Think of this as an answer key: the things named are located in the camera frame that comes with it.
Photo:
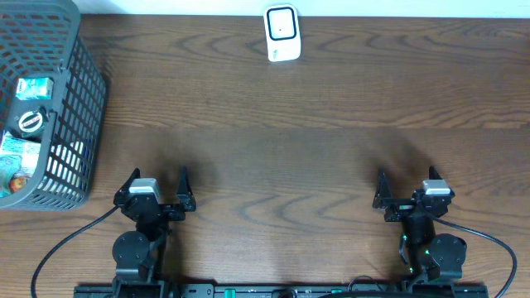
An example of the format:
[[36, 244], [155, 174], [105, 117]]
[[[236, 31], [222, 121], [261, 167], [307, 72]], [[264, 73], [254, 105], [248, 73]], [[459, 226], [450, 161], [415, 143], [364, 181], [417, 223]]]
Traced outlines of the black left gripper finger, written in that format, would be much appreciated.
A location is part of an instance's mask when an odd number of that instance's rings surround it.
[[194, 195], [190, 187], [187, 167], [183, 166], [176, 190], [176, 197], [181, 204], [193, 204]]
[[125, 181], [123, 186], [118, 190], [118, 193], [120, 195], [127, 194], [129, 192], [130, 185], [133, 183], [135, 179], [138, 179], [140, 177], [140, 170], [138, 168], [135, 168], [132, 172], [132, 174], [128, 177], [128, 179]]

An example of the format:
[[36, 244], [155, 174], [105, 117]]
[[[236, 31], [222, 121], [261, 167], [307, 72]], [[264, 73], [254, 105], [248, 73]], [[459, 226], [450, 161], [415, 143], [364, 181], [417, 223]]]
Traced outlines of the teal wet wipes pack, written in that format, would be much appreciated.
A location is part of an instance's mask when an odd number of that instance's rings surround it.
[[1, 140], [1, 197], [21, 190], [33, 176], [41, 144], [4, 132]]

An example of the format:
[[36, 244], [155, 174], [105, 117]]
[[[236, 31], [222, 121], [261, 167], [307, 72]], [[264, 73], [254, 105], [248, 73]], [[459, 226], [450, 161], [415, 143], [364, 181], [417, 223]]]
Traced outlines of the green Kleenex tissue pack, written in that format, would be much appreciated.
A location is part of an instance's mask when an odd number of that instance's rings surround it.
[[16, 97], [20, 100], [50, 100], [53, 86], [51, 78], [20, 78], [17, 81]]

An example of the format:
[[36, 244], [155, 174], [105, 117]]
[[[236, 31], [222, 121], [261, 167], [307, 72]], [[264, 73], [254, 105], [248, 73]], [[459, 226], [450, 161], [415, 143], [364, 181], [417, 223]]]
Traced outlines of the white blue snack bag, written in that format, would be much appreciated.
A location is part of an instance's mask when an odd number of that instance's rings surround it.
[[85, 176], [85, 162], [89, 150], [83, 142], [72, 142], [68, 146], [54, 145], [48, 159], [46, 170], [67, 183], [80, 187]]

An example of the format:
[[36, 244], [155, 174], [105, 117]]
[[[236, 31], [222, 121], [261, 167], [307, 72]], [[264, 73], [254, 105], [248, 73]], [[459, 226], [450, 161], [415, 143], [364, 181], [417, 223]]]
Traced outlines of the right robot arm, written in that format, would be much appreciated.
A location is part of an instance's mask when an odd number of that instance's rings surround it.
[[386, 222], [399, 222], [402, 236], [399, 253], [412, 271], [412, 284], [454, 281], [463, 276], [467, 244], [462, 238], [437, 233], [434, 221], [448, 212], [455, 192], [435, 167], [408, 199], [393, 196], [384, 170], [378, 171], [378, 184], [372, 207], [384, 211]]

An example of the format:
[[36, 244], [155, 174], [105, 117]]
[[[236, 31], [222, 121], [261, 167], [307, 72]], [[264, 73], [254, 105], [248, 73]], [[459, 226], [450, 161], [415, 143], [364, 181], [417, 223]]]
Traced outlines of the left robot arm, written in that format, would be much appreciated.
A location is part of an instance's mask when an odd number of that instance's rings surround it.
[[135, 169], [113, 198], [121, 213], [135, 223], [135, 229], [121, 234], [113, 244], [116, 262], [112, 281], [115, 298], [179, 297], [180, 287], [161, 277], [170, 222], [183, 221], [196, 211], [188, 171], [183, 168], [175, 204], [160, 202], [160, 188], [154, 178], [142, 178]]

